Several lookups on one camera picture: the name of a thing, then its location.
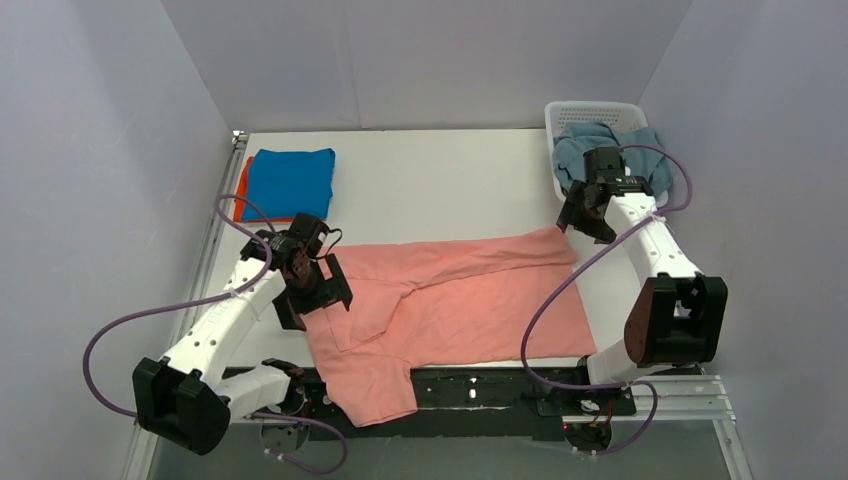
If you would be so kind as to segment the pink t shirt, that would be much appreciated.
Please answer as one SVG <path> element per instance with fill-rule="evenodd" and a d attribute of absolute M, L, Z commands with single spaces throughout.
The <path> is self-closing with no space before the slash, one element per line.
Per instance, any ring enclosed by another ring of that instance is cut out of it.
<path fill-rule="evenodd" d="M 304 316 L 329 398 L 357 427 L 417 410 L 411 372 L 596 352 L 567 285 L 576 253 L 556 227 L 513 237 L 342 246 L 353 292 Z"/>

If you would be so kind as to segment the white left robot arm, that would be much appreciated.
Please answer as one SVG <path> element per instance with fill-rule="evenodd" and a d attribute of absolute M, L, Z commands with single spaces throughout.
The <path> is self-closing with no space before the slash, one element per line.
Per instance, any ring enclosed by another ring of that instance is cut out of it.
<path fill-rule="evenodd" d="M 221 301 L 158 360 L 142 359 L 132 375 L 142 428 L 195 454 L 211 452 L 229 425 L 287 401 L 296 381 L 290 362 L 267 359 L 226 377 L 228 363 L 268 308 L 284 330 L 303 331 L 305 315 L 353 294 L 333 254 L 321 249 L 331 228 L 299 213 L 279 232 L 260 230 L 240 251 Z"/>

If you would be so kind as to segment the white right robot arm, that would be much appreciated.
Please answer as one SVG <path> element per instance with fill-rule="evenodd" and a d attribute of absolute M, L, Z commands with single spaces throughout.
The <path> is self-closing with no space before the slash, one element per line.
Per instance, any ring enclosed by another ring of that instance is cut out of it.
<path fill-rule="evenodd" d="M 568 190 L 557 224 L 626 251 L 641 289 L 621 340 L 584 358 L 591 385 L 627 384 L 715 358 L 729 296 L 678 246 L 649 182 L 627 173 L 620 147 L 583 155 L 586 177 Z"/>

